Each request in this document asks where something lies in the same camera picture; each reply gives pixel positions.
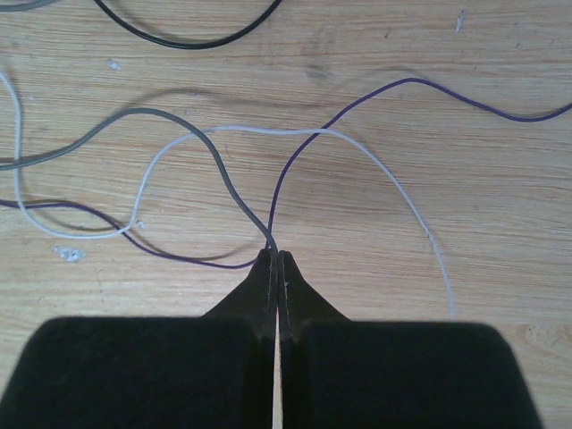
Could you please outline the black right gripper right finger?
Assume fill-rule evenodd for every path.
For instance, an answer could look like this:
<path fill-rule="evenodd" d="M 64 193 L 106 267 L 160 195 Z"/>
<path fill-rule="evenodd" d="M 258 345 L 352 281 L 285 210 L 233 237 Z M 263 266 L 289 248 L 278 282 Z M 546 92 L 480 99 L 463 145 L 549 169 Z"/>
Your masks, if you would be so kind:
<path fill-rule="evenodd" d="M 353 321 L 278 263 L 287 428 L 539 428 L 515 355 L 487 324 Z"/>

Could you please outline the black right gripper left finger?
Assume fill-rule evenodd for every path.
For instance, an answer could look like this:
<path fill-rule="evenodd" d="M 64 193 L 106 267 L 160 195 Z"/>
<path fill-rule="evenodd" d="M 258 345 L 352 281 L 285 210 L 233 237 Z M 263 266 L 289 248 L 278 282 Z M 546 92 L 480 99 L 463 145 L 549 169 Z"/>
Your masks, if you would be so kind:
<path fill-rule="evenodd" d="M 64 316 L 30 336 L 4 428 L 268 428 L 277 256 L 199 317 Z"/>

